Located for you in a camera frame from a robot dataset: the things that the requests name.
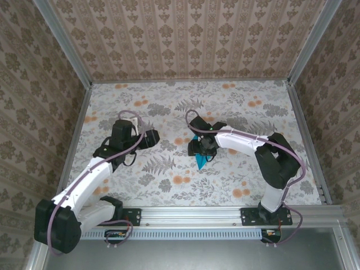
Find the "blue paper sheet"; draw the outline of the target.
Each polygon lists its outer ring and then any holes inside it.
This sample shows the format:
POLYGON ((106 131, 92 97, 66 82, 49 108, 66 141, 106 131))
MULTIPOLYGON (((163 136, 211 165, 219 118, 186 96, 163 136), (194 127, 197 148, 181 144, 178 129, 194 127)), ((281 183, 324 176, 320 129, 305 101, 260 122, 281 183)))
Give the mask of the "blue paper sheet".
POLYGON ((198 170, 201 170, 203 166, 208 162, 208 156, 203 156, 200 153, 195 153, 195 159, 197 162, 198 170))

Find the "grey metal panel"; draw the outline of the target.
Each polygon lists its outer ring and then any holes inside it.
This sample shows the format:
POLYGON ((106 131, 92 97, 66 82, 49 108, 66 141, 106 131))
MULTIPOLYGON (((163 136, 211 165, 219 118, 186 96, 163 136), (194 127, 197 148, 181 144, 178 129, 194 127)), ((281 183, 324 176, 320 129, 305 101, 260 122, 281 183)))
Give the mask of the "grey metal panel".
POLYGON ((345 270, 330 229, 301 229, 273 247, 254 240, 81 241, 43 270, 345 270))

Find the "floral patterned table cover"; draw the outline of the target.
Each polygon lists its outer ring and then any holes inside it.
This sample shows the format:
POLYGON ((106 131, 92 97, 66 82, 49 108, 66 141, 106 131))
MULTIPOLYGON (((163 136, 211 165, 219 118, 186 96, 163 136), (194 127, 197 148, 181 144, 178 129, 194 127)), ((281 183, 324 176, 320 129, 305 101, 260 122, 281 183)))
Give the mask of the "floral patterned table cover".
POLYGON ((82 126, 70 180, 88 165, 118 118, 138 113, 159 143, 103 180, 86 202, 108 195, 125 206, 238 206, 260 202, 266 182, 253 157, 219 149, 198 170, 187 147, 194 134, 187 122, 200 115, 255 135, 282 134, 303 160, 302 136, 285 81, 95 84, 82 126))

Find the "aluminium side rail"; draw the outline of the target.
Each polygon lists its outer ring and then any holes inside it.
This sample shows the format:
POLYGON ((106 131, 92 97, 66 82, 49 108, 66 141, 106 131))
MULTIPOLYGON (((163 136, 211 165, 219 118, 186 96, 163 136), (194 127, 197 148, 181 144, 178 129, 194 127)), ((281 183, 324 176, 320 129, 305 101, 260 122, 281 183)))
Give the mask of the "aluminium side rail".
POLYGON ((323 171, 321 169, 320 162, 318 160, 316 150, 314 148, 311 135, 302 111, 302 107, 298 99, 298 95, 296 94, 295 87, 292 84, 288 83, 286 88, 289 94, 289 99, 291 101, 292 108, 294 110, 296 121, 298 123, 299 131, 302 137, 302 141, 304 143, 304 148, 307 153, 309 167, 311 168, 311 172, 316 182, 319 197, 323 204, 332 205, 330 192, 329 189, 327 188, 323 171))
POLYGON ((77 150, 77 145, 79 142, 80 134, 82 131, 82 126, 84 124, 87 109, 89 106, 91 94, 92 94, 92 82, 90 82, 89 87, 87 87, 85 89, 84 100, 83 100, 82 106, 80 108, 78 120, 77 120, 75 129, 74 129, 73 137, 71 139, 71 144, 70 144, 70 147, 69 147, 69 150, 67 153, 67 157, 66 157, 64 168, 63 168, 63 171, 62 171, 62 174, 60 177, 60 181, 58 183, 58 188, 57 188, 56 194, 59 194, 66 188, 66 185, 67 185, 67 182, 68 182, 68 179, 70 176, 72 164, 74 161, 75 153, 77 150))

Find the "black controller board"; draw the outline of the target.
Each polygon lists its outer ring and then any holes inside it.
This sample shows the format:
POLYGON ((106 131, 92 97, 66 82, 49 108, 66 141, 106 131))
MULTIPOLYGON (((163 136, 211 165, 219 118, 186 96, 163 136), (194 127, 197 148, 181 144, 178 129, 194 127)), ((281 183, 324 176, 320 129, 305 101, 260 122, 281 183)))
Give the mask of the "black controller board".
POLYGON ((105 240, 111 245, 118 245, 127 235, 126 229, 110 229, 104 233, 105 240))
POLYGON ((265 244, 277 244, 281 239, 281 230, 278 229, 261 229, 261 242, 265 244))

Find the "thin aluminium edge rail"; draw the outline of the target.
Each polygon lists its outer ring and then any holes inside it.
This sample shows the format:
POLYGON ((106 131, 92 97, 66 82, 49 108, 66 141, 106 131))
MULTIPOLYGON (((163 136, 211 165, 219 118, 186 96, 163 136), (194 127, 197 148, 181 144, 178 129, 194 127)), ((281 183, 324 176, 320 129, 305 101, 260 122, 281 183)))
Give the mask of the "thin aluminium edge rail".
POLYGON ((94 80, 92 84, 116 84, 116 83, 177 83, 177 82, 252 82, 252 81, 288 81, 288 78, 285 77, 275 77, 275 78, 190 78, 190 79, 144 79, 144 80, 105 80, 105 81, 96 81, 94 80))

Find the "slanted aluminium frame post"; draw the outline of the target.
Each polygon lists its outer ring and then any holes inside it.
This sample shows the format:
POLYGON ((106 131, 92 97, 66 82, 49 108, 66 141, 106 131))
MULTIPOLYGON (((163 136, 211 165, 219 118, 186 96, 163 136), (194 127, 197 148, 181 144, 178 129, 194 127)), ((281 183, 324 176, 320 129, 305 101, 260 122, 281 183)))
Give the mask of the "slanted aluminium frame post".
POLYGON ((65 56, 71 63, 74 71, 76 72, 79 80, 84 86, 85 90, 91 89, 92 79, 89 72, 86 71, 84 64, 81 61, 79 53, 77 53, 75 46, 73 45, 69 35, 66 33, 65 28, 62 26, 61 21, 56 15, 54 9, 48 0, 33 0, 36 7, 40 11, 41 15, 45 19, 45 22, 49 26, 52 34, 59 43, 65 56))
POLYGON ((301 49, 298 58, 293 65, 287 78, 289 85, 294 85, 303 72, 311 55, 319 44, 333 16, 337 12, 342 0, 326 0, 322 11, 319 14, 309 36, 301 49))

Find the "aluminium frame profile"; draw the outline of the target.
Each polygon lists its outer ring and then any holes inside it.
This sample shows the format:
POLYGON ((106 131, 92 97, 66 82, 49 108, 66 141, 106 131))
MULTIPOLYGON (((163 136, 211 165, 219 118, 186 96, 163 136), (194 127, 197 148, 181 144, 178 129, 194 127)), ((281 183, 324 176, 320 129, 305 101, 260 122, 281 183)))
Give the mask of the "aluminium frame profile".
POLYGON ((43 270, 47 251, 47 245, 36 241, 31 249, 25 270, 43 270))
POLYGON ((340 226, 336 226, 333 228, 336 245, 339 249, 339 253, 341 256, 341 261, 344 265, 344 270, 352 270, 352 260, 349 255, 349 250, 347 246, 347 239, 344 235, 344 232, 340 226))

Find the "long aluminium base rail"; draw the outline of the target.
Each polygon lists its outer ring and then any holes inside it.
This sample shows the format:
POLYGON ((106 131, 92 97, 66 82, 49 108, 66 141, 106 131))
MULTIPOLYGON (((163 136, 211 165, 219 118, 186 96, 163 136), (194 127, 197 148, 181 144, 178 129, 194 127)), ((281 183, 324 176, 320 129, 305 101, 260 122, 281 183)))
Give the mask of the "long aluminium base rail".
MULTIPOLYGON (((141 209, 137 228, 231 228, 242 227, 243 206, 164 206, 141 209)), ((327 228, 346 225, 338 205, 294 205, 303 216, 301 228, 327 228)))

